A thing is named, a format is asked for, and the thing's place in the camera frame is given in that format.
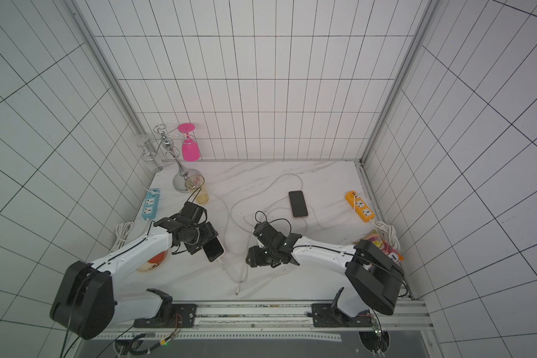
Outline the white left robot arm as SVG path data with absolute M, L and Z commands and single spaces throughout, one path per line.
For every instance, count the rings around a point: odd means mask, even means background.
M 172 247 L 184 244 L 190 254 L 217 246 L 218 232 L 207 209 L 187 201 L 170 216 L 151 221 L 135 240 L 90 263 L 76 261 L 65 271 L 49 316 L 84 340 L 107 327 L 140 321 L 152 327 L 174 322 L 173 299 L 159 289 L 119 295 L 116 289 L 134 271 Z

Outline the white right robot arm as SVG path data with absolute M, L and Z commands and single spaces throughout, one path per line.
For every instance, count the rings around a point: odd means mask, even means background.
M 286 236 L 269 222 L 256 224 L 253 236 L 261 245 L 249 248 L 246 263 L 250 267 L 292 264 L 326 269 L 344 277 L 337 310 L 345 316 L 352 318 L 364 310 L 394 314 L 404 286 L 404 271 L 374 243 L 360 240 L 352 246 L 340 246 L 301 234 Z

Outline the teal power strip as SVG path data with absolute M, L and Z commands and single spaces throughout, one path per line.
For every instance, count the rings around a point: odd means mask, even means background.
M 141 216 L 144 220 L 155 220 L 161 191 L 157 188 L 147 189 L 146 197 L 143 201 Z

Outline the red bowl on plate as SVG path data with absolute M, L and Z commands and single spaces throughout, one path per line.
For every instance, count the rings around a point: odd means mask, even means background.
M 137 269 L 137 271 L 139 271 L 139 272 L 148 272 L 148 271 L 153 271 L 153 270 L 157 269 L 159 266 L 161 266 L 166 261 L 166 259 L 168 258 L 168 255 L 169 255 L 169 250 L 162 251 L 161 253 L 159 253 L 158 255 L 156 255 L 152 259 L 148 260 L 143 265 L 141 265 Z

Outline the yellow tinted drinking glass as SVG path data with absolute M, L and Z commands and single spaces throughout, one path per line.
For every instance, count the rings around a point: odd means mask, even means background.
M 188 201 L 196 204 L 207 204 L 209 195 L 205 185 L 205 179 L 202 175 L 189 176 L 185 181 L 186 188 L 190 191 Z

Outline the chrome glass holder stand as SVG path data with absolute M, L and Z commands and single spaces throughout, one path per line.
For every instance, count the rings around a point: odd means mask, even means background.
M 150 137 L 153 142 L 154 150 L 163 163 L 163 168 L 166 164 L 174 163 L 177 166 L 177 173 L 173 176 L 172 185 L 178 192 L 190 192 L 185 181 L 189 176 L 201 175 L 196 169 L 191 169 L 186 166 L 181 152 L 183 143 L 183 135 L 178 128 L 169 130 L 165 124 L 156 125 L 153 129 L 156 137 Z

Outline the pink wine glass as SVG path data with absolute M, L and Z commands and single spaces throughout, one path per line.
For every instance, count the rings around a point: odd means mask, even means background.
M 195 131 L 195 125 L 191 123 L 183 123 L 178 126 L 179 132 L 183 135 L 183 143 L 181 146 L 181 152 L 183 159 L 187 162 L 198 161 L 201 157 L 198 143 L 191 135 Z

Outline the clear wine glass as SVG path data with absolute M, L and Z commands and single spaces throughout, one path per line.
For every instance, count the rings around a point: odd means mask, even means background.
M 143 150 L 142 161 L 145 167 L 155 174 L 163 171 L 163 163 L 153 147 L 154 140 L 147 134 L 138 134 L 135 141 L 137 147 Z

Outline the orange power strip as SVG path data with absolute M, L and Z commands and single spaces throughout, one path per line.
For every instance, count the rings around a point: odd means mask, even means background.
M 365 222 L 371 222 L 375 218 L 375 214 L 371 211 L 370 207 L 362 200 L 361 197 L 355 192 L 350 191 L 345 195 L 347 203 L 350 204 L 355 213 Z

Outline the colourful candy bag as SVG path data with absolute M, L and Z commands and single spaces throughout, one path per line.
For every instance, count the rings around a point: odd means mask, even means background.
M 370 243 L 373 243 L 376 247 L 378 247 L 383 253 L 385 253 L 386 256 L 390 257 L 391 260 L 394 263 L 401 263 L 404 261 L 404 257 L 400 255 L 400 253 L 392 247 L 381 235 L 377 230 L 370 231 L 365 237 L 362 238 L 363 240 L 367 240 Z

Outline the metal base rail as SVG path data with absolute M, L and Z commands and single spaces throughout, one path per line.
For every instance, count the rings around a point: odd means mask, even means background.
M 405 299 L 386 316 L 360 308 L 354 317 L 332 301 L 199 301 L 181 302 L 156 319 L 117 324 L 98 335 L 100 340 L 145 340 L 165 344 L 180 340 L 323 340 L 338 342 L 342 332 L 356 332 L 365 342 L 376 339 L 385 355 L 397 332 L 419 333 L 429 357 L 439 356 L 434 326 L 425 304 Z

